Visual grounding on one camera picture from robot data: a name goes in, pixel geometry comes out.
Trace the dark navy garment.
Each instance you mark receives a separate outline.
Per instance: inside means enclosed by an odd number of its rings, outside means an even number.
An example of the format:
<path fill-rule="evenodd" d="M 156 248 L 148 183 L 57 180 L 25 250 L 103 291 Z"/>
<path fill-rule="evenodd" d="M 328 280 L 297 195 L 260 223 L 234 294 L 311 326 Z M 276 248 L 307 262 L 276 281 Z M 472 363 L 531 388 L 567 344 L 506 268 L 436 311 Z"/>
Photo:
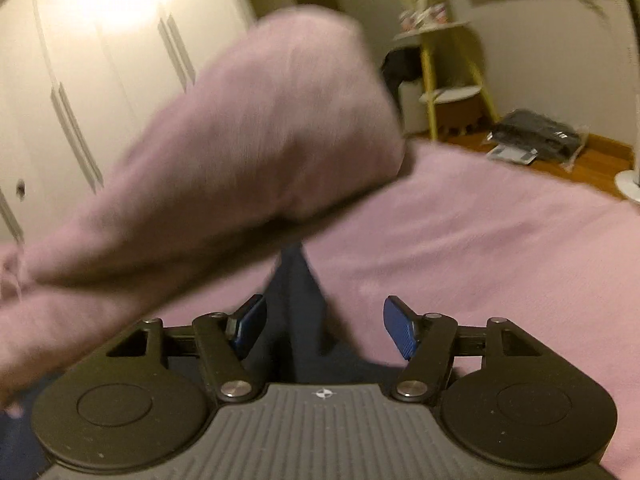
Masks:
<path fill-rule="evenodd" d="M 46 468 L 43 450 L 55 437 L 75 442 L 96 434 L 110 454 L 104 465 L 139 469 L 177 453 L 198 436 L 222 404 L 221 388 L 204 382 L 212 358 L 220 379 L 233 372 L 264 385 L 359 385 L 390 388 L 395 367 L 361 359 L 326 325 L 328 304 L 303 249 L 282 250 L 262 296 L 266 325 L 239 360 L 228 344 L 229 315 L 191 327 L 136 330 L 104 356 L 40 380 L 24 412 L 1 419 L 1 475 L 31 479 Z"/>

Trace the purple bed sheet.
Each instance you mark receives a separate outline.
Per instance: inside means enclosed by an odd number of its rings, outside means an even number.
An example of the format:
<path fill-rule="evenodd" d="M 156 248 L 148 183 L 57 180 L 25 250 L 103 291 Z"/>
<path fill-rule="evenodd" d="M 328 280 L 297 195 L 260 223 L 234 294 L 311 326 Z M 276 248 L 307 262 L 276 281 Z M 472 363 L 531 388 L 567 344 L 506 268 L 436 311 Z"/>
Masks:
<path fill-rule="evenodd" d="M 160 311 L 169 325 L 234 310 L 264 293 L 283 249 L 299 246 L 328 304 L 326 325 L 361 359 L 402 357 L 383 325 L 397 296 L 463 325 L 508 318 L 615 400 L 605 454 L 617 477 L 639 474 L 639 213 L 593 188 L 425 144 L 408 174 L 305 232 L 251 244 Z"/>

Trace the purple duvet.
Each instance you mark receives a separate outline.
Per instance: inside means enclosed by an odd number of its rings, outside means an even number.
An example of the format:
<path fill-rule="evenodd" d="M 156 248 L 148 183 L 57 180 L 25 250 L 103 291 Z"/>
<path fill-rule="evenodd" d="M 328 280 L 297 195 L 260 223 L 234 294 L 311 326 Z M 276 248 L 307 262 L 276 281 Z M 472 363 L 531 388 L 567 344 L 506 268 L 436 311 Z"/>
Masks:
<path fill-rule="evenodd" d="M 393 181 L 405 154 L 355 20 L 318 6 L 262 18 L 156 114 L 100 192 L 2 252 L 2 403 L 171 300 L 250 230 Z"/>

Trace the black bag on floor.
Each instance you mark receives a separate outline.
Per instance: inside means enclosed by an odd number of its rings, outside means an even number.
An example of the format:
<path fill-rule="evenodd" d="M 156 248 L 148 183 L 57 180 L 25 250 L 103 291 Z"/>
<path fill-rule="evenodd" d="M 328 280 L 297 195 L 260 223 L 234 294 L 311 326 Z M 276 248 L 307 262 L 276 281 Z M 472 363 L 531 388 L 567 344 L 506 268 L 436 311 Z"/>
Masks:
<path fill-rule="evenodd" d="M 485 143 L 518 148 L 544 162 L 570 170 L 585 147 L 588 134 L 531 110 L 506 114 L 488 132 Z"/>

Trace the yellow side table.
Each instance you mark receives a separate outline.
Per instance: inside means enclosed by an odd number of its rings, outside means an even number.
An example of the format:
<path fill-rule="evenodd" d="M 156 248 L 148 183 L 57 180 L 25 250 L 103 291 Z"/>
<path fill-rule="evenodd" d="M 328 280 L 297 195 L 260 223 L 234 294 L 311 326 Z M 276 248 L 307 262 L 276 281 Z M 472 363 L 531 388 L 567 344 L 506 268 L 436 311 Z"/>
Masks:
<path fill-rule="evenodd" d="M 440 138 L 438 107 L 480 98 L 480 111 L 491 124 L 501 118 L 491 96 L 480 62 L 482 49 L 475 49 L 470 21 L 431 23 L 407 29 L 394 36 L 401 46 L 418 46 L 422 68 L 422 104 L 431 141 Z"/>

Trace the white fan base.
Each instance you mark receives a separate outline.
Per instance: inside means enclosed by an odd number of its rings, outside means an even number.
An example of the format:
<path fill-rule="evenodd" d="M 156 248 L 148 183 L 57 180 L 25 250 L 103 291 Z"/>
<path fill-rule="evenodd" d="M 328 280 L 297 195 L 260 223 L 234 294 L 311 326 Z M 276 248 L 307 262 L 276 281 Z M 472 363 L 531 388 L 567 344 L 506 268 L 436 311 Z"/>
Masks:
<path fill-rule="evenodd" d="M 640 185 L 638 174 L 634 170 L 625 170 L 616 174 L 614 179 L 617 191 L 628 202 L 640 206 Z"/>

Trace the white wardrobe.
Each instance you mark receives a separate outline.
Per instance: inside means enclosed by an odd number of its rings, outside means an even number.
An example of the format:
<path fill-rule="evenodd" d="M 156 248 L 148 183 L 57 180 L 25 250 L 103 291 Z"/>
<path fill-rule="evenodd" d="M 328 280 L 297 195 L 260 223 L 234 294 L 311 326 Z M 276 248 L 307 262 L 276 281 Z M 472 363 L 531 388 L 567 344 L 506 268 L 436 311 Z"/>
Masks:
<path fill-rule="evenodd" d="M 98 192 L 153 114 L 254 22 L 250 0 L 1 0 L 1 236 Z"/>

